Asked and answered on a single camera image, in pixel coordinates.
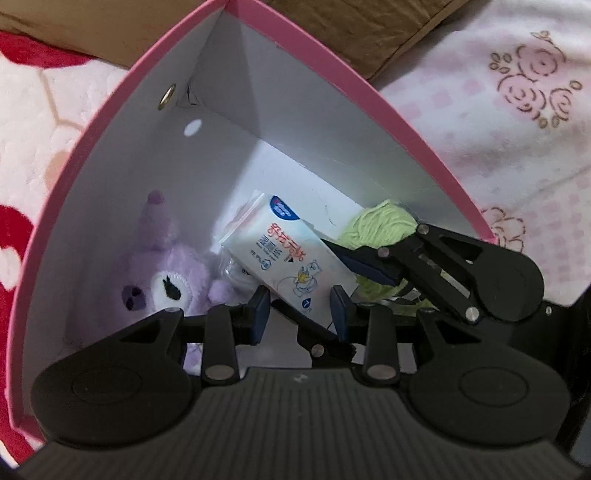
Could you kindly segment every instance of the plush toy eye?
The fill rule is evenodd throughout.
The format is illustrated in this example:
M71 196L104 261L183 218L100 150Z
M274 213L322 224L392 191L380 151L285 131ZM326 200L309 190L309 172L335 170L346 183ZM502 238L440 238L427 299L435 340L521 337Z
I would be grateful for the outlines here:
M173 271L156 273L150 282L148 295L148 303L154 303L156 312L168 307L186 310L193 299L189 282L181 274Z
M135 285L126 285L121 291L121 299L125 308L130 312L146 308L146 297L141 288Z
M170 277L166 276L162 280L164 283L164 291L166 292L166 296L172 300L180 300L181 299L181 291L175 286L174 283L170 281Z

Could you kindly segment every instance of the red fabric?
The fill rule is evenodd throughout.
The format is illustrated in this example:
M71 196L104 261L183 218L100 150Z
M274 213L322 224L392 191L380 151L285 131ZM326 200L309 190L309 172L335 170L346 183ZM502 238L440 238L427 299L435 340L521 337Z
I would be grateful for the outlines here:
M72 51L59 50L39 43L23 35L0 31L0 52L11 62L40 68L83 65L90 57ZM21 260L25 255L33 225L19 211L0 205L0 248L13 247ZM0 284L0 387L6 389L6 347L8 321L15 290L6 291ZM22 463L33 449L22 435L13 431L8 423L8 405L0 396L0 440L18 462Z
M12 207L0 205L0 249L12 247L22 260L32 231L33 225L21 212ZM6 291L0 283L0 366L6 365L8 320L14 291L14 288ZM5 368L0 368L0 387L4 392L6 389ZM25 461L33 453L33 449L27 441L10 428L8 405L4 395L0 398L0 440L18 463Z
M11 62L48 69L83 65L90 60L81 53L59 50L23 35L0 31L0 51Z

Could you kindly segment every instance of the ribbed black surface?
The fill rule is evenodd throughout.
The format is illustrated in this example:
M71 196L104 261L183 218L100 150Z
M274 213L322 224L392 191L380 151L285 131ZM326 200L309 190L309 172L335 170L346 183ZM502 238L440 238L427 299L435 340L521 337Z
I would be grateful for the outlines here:
M469 449L419 424L392 390L351 373L251 369L206 390L158 438L108 452L47 445L19 473L30 480L574 479L550 443Z

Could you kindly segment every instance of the rose pattern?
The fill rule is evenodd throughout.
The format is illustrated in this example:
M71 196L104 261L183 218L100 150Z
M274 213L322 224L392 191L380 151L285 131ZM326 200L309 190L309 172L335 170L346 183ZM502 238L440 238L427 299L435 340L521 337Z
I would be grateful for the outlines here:
M521 74L508 75L499 82L496 89L519 111L531 113L534 120L540 116L540 110L546 106L544 92L536 87L535 82Z
M482 212L500 247L522 253L524 249L525 223L523 219L509 216L500 207L490 207Z
M509 104L529 114L540 128L557 128L570 119L574 93L582 90L583 84L571 80L568 86L549 89L545 80L566 64L566 55L547 30L531 36L533 44L519 45L513 55L493 52L489 68L503 75L496 89Z

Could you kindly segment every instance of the blue logo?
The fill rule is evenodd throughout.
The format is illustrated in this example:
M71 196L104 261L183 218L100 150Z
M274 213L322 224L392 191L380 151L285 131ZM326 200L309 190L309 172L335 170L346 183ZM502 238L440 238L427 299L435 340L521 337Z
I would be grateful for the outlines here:
M273 195L271 201L269 202L269 207L276 216L283 220L300 219L300 217L298 217L294 211L290 209L277 195Z

